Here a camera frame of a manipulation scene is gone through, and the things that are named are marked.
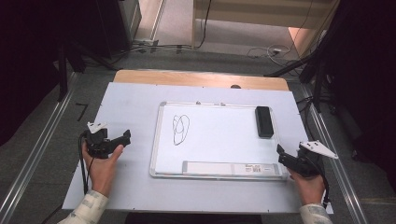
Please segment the beige wooden furniture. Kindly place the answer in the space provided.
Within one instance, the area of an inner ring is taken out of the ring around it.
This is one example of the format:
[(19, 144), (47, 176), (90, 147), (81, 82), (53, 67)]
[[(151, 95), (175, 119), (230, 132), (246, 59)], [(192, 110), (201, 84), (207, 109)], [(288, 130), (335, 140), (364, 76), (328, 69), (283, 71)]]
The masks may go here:
[(191, 43), (197, 19), (288, 27), (303, 55), (332, 22), (341, 0), (193, 0)]

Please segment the large white sheet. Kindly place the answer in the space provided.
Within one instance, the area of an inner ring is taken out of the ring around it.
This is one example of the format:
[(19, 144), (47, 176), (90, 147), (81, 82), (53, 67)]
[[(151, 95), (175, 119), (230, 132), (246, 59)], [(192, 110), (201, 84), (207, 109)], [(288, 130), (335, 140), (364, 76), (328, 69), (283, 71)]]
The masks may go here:
[(284, 181), (165, 178), (149, 173), (159, 106), (163, 102), (268, 106), (278, 144), (295, 154), (307, 135), (289, 91), (238, 90), (111, 82), (96, 116), (108, 135), (130, 130), (132, 143), (118, 162), (109, 208), (134, 212), (295, 213), (300, 200)]

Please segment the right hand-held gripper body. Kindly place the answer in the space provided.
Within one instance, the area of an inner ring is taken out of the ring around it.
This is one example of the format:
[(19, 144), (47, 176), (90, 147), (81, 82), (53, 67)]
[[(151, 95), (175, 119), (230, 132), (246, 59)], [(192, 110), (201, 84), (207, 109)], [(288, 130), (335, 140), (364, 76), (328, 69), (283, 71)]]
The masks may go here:
[(322, 175), (324, 173), (323, 157), (338, 159), (338, 155), (319, 140), (301, 142), (297, 150), (297, 157), (291, 158), (289, 168), (303, 177)]

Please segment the metal floor rail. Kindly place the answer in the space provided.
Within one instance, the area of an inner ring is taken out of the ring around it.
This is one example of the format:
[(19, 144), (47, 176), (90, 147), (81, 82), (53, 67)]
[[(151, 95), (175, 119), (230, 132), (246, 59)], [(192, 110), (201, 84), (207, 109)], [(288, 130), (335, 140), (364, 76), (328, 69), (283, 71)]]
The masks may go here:
[[(307, 97), (308, 107), (313, 122), (318, 131), (318, 139), (327, 146), (332, 152), (337, 153), (332, 137), (323, 119), (322, 113), (318, 112), (314, 105), (314, 93), (306, 86), (301, 87), (304, 97)], [(343, 199), (346, 203), (347, 210), (351, 215), (354, 224), (369, 224), (366, 215), (361, 207), (360, 200), (349, 180), (347, 171), (340, 159), (329, 159), (332, 171), (337, 180), (338, 186), (342, 192)]]
[(58, 126), (58, 123), (66, 110), (68, 103), (70, 102), (71, 96), (76, 88), (76, 83), (79, 79), (79, 73), (73, 72), (67, 79), (66, 84), (69, 86), (69, 92), (65, 95), (61, 102), (58, 102), (53, 108), (50, 117), (43, 128), (41, 134), (37, 138), (32, 150), (21, 170), (18, 172), (17, 177), (12, 182), (9, 190), (7, 191), (5, 199), (1, 202), (0, 206), (0, 224), (8, 224), (10, 221), (15, 208), (17, 207), (22, 194), (29, 181), (31, 180), (33, 173), (39, 164), (47, 145)]

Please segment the person's left hand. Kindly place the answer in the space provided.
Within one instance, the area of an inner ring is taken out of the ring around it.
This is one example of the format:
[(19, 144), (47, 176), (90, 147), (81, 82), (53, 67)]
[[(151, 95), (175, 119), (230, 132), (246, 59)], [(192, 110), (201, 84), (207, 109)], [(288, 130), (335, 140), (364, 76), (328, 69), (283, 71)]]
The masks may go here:
[(117, 160), (123, 152), (124, 146), (118, 145), (107, 159), (95, 159), (89, 155), (86, 143), (81, 146), (83, 160), (88, 166), (89, 176), (91, 177), (92, 190), (109, 197), (116, 173)]

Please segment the black metal stand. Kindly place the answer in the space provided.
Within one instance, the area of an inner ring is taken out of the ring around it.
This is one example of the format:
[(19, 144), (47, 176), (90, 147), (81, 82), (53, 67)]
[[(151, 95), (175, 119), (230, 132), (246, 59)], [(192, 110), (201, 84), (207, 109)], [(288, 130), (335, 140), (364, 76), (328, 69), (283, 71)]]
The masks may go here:
[(60, 82), (59, 82), (60, 92), (59, 92), (58, 101), (61, 102), (68, 92), (66, 54), (63, 44), (61, 44), (58, 48), (58, 65), (59, 65), (59, 73), (60, 73)]

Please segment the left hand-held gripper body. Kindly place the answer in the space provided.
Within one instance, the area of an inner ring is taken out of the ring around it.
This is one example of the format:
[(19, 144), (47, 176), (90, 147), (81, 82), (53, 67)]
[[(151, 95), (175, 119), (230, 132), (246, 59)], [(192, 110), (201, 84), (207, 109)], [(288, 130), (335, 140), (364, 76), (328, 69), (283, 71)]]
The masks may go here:
[(88, 147), (88, 153), (93, 158), (107, 159), (108, 152), (105, 149), (109, 142), (107, 139), (106, 124), (87, 122), (88, 129), (83, 133), (83, 138)]

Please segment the metal-framed whiteboard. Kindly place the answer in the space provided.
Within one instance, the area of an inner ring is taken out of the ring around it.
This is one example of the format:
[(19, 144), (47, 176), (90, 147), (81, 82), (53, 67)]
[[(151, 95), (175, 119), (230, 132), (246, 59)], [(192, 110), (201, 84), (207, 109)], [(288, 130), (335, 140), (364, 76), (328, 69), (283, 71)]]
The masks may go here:
[(284, 181), (278, 136), (258, 135), (253, 105), (163, 102), (149, 173), (153, 177)]

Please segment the black whiteboard eraser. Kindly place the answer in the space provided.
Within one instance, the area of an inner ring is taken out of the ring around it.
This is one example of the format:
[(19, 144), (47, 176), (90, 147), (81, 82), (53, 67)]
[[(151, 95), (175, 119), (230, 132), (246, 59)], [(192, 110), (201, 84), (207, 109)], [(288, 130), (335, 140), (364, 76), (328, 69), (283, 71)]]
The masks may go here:
[(255, 109), (258, 136), (261, 138), (271, 138), (274, 135), (274, 128), (268, 106), (257, 106)]

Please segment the wooden table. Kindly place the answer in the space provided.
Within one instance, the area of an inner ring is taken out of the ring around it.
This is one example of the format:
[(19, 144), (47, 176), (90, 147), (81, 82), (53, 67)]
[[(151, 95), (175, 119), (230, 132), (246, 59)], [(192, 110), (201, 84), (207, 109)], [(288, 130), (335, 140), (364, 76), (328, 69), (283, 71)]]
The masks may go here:
[(113, 79), (117, 83), (178, 85), (244, 90), (289, 91), (282, 77), (251, 77), (211, 72), (157, 70), (120, 70)]

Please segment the dark cabinet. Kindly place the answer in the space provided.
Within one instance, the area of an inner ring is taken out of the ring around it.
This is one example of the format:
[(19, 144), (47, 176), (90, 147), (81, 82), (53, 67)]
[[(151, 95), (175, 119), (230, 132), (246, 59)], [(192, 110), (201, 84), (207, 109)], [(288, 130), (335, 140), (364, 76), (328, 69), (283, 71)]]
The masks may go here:
[(105, 51), (111, 58), (114, 54), (128, 50), (142, 20), (139, 0), (95, 0), (104, 30)]

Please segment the black tripod stand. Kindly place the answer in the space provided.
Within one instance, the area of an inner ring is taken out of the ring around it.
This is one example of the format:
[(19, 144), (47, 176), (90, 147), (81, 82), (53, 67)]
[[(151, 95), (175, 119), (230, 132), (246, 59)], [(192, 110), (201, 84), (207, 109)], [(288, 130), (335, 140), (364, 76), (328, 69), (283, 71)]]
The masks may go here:
[(326, 35), (322, 38), (321, 42), (318, 44), (318, 47), (310, 53), (308, 56), (303, 57), (301, 60), (298, 60), (291, 65), (287, 65), (285, 68), (282, 68), (274, 73), (266, 75), (266, 77), (281, 77), (288, 73), (289, 71), (303, 65), (303, 72), (300, 74), (300, 82), (308, 83), (312, 78), (315, 79), (315, 88), (313, 93), (312, 103), (314, 108), (318, 113), (321, 112), (320, 109), (320, 94), (321, 94), (321, 86), (322, 81), (324, 79), (324, 70), (325, 70), (325, 51), (328, 46), (332, 43), (332, 37), (336, 33), (337, 28), (340, 25), (340, 21), (338, 19), (334, 19), (331, 22), (330, 28), (328, 29)]

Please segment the person's right hand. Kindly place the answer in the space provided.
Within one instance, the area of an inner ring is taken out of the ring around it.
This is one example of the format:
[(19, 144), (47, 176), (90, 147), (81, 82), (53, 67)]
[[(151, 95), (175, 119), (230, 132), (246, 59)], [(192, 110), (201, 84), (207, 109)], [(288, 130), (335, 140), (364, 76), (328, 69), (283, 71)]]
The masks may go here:
[(303, 177), (291, 169), (289, 173), (295, 182), (302, 205), (321, 203), (325, 185), (320, 175)]

